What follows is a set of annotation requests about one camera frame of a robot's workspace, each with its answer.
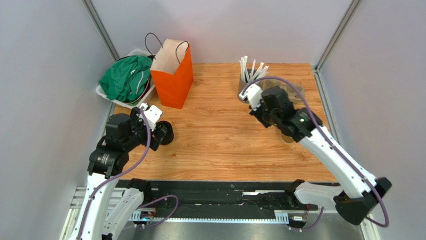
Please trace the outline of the orange paper bag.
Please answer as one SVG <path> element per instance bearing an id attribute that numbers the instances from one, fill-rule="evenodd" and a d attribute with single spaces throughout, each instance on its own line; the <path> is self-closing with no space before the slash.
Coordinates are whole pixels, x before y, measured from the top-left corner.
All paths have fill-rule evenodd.
<path id="1" fill-rule="evenodd" d="M 150 73 L 161 104 L 183 109 L 194 83 L 191 44 L 166 39 L 154 55 Z"/>

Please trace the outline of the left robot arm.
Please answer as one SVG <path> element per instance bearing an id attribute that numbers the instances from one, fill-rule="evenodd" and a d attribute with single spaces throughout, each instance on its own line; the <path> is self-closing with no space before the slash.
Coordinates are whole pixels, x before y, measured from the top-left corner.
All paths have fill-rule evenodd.
<path id="1" fill-rule="evenodd" d="M 163 112 L 142 104 L 130 114 L 109 117 L 105 135 L 89 157 L 86 193 L 71 240 L 116 240 L 137 207 L 151 196 L 150 182 L 132 179 L 112 213 L 107 211 L 120 178 L 134 170 L 149 150 L 157 151 L 167 133 L 158 127 Z"/>

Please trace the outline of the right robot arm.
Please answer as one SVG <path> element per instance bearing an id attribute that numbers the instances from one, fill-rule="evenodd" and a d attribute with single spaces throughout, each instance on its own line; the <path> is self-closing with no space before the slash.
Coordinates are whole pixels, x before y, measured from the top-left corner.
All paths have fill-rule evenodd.
<path id="1" fill-rule="evenodd" d="M 277 127 L 315 155 L 337 179 L 339 186 L 325 186 L 296 180 L 287 190 L 293 208 L 316 205 L 335 209 L 352 225 L 359 226 L 392 188 L 386 177 L 378 178 L 361 167 L 333 139 L 328 129 L 307 108 L 296 109 L 287 93 L 273 87 L 262 90 L 257 85 L 244 89 L 239 98 L 250 105 L 250 115 L 265 128 Z"/>

